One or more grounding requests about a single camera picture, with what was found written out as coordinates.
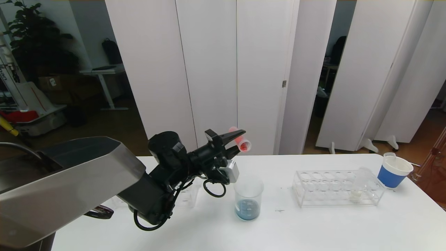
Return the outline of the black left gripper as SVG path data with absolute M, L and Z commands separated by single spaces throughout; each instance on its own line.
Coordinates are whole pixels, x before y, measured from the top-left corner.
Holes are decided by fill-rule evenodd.
M 233 159 L 240 153 L 238 146 L 225 149 L 225 146 L 236 138 L 244 135 L 245 130 L 236 129 L 228 133 L 218 135 L 213 130 L 205 131 L 207 143 L 187 155 L 194 165 L 227 165 L 228 159 Z

